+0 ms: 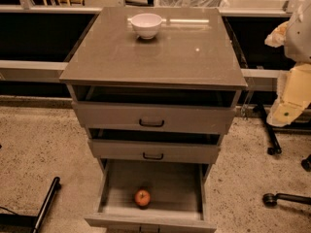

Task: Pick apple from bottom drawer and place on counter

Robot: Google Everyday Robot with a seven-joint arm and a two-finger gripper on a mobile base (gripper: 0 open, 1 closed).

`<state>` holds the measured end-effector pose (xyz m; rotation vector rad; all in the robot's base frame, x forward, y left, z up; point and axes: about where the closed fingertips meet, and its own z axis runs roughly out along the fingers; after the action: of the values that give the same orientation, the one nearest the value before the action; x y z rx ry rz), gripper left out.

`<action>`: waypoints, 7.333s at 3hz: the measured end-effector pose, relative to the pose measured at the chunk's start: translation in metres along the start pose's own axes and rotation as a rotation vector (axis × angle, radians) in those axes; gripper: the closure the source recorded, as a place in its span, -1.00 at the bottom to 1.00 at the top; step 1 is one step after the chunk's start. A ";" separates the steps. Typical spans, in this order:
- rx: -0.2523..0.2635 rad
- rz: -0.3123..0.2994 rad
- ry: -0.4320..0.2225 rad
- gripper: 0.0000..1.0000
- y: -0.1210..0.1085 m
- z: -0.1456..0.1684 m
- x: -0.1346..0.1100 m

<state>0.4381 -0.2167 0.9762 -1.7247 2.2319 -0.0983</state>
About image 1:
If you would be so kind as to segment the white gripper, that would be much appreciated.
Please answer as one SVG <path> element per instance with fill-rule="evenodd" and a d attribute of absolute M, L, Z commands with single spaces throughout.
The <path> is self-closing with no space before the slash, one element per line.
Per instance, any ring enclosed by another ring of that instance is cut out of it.
<path fill-rule="evenodd" d="M 273 48 L 284 45 L 288 23 L 279 24 L 264 40 Z M 270 108 L 266 122 L 276 127 L 290 125 L 311 103 L 311 65 L 296 64 L 287 74 L 285 86 Z"/>

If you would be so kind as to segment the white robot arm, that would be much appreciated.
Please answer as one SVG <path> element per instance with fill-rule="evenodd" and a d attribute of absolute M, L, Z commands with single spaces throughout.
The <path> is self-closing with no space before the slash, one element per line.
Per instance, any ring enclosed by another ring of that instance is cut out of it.
<path fill-rule="evenodd" d="M 264 40 L 270 47 L 283 46 L 285 56 L 295 62 L 277 81 L 277 99 L 267 123 L 284 127 L 311 104 L 311 0 L 305 0 L 290 19 L 278 25 Z"/>

